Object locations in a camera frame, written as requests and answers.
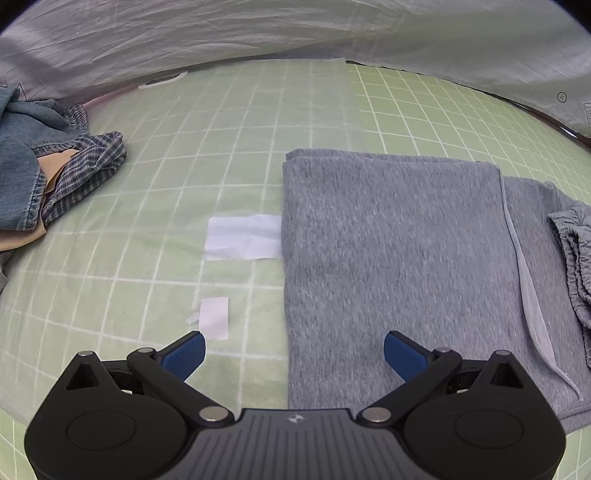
tan fabric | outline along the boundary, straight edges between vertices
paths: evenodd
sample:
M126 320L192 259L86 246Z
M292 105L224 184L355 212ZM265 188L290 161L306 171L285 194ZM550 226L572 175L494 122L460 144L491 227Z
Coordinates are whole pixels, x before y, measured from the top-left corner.
M41 204L45 200L45 196L52 192L56 187L56 181L61 171L66 166L66 163L78 153L78 150L73 148L63 152L52 153L39 157L39 166L41 167L46 178L46 186L43 191L43 198ZM13 248L23 247L37 240L39 237L46 234L45 225L41 221L41 209L39 210L39 218L37 219L37 226L32 232L16 232L11 230L0 230L0 252L5 250L12 250Z

green surface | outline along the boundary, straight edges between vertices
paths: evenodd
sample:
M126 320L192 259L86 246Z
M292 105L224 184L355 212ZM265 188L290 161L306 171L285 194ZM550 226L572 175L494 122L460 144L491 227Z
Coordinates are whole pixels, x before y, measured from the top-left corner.
M370 150L493 161L507 175L550 180L567 194L591 202L591 155L529 114L442 80L374 67L348 67ZM29 344L23 342L19 355L32 361L44 359L39 363L43 373L23 376L29 383L37 379L38 401L72 352L90 348L104 358L122 358L144 343L164 344L186 331L183 320L196 300L223 295L230 297L230 339L208 343L207 363L190 383L235 410L241 406L285 406L281 262L201 262L204 222L213 212L280 213L280 167L283 153L292 147L347 148L345 143L350 142L351 148L363 149L354 130L357 108L342 109L335 116L322 106L327 100L318 99L321 95L298 97L295 115L299 117L295 121L289 120L290 113L282 108L285 104L279 99L285 92L294 94L294 90L310 86L316 92L339 90L348 82L346 68L341 62L331 69L310 68L287 84L282 83L286 76L281 69L264 75L245 75L247 72L239 70L236 83L231 75L220 79L209 70L200 74L205 82L200 84L200 93L186 88L180 97L169 98L173 83L113 100L90 116L93 131L120 129L124 133L129 161L92 201L78 207L82 213L66 215L42 246L30 249L21 260L29 261L22 277L17 281L11 278L20 293L12 297L10 309L22 311L33 294L35 297L30 320L37 323L22 323L22 335L30 335L30 340ZM339 81L328 85L335 72ZM207 75L214 76L213 81ZM250 104L237 94L245 89L251 93ZM149 102L142 101L145 92ZM346 95L337 97L342 100ZM316 100L321 102L317 108ZM270 118L276 120L277 127L271 125ZM319 122L338 128L316 134L309 127ZM261 136L251 131L252 138L239 141L242 132L234 130L240 126L243 131L263 127ZM273 128L273 137L265 127ZM225 133L208 137L216 128ZM240 149L267 151L242 152L234 149L235 144ZM163 158L167 158L166 167L175 168L162 168ZM182 194L175 197L172 192L178 190ZM143 210L160 212L160 222L142 215ZM130 221L135 222L133 231ZM174 235L163 237L162 222L174 227ZM91 261L97 255L102 262ZM33 257L42 263L36 264ZM97 299L105 298L111 290L107 308ZM77 299L74 303L68 301L72 295ZM2 308L6 308L4 300L0 312ZM84 318L79 309L83 309ZM121 319L135 320L126 323ZM4 338L7 333L1 331L0 339ZM39 348L47 342L52 349ZM55 357L52 350L65 353ZM3 355L2 360L14 364L10 356ZM209 375L208 370L217 376ZM224 378L229 388L222 388L219 378ZM22 424L0 411L0 476L7 480L32 478L23 454L23 436ZM567 441L557 478L591 479L591 426L570 434Z

blue gripper pad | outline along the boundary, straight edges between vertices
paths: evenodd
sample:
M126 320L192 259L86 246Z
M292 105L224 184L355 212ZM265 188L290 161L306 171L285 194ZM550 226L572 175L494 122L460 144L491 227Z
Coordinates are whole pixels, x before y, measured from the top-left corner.
M392 331L384 340L384 357L405 382L425 371L433 354L402 333Z
M182 381L188 379L205 359L205 338L199 332L192 333L187 339L183 337L181 340L184 341L178 346L171 345L170 351L165 352L167 347L161 352L160 365Z

pile of clothes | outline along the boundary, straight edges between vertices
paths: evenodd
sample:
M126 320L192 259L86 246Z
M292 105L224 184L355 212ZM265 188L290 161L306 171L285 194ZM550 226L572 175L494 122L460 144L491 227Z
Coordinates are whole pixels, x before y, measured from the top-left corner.
M0 87L0 291L14 249L112 177L126 158L123 135L90 135L82 105L19 100Z

white paper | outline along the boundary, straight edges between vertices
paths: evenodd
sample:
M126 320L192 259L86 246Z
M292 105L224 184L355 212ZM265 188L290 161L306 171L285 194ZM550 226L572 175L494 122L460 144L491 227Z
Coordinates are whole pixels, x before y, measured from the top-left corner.
M201 300L199 331L206 340L228 339L228 297Z
M211 217L206 261L281 258L281 216Z

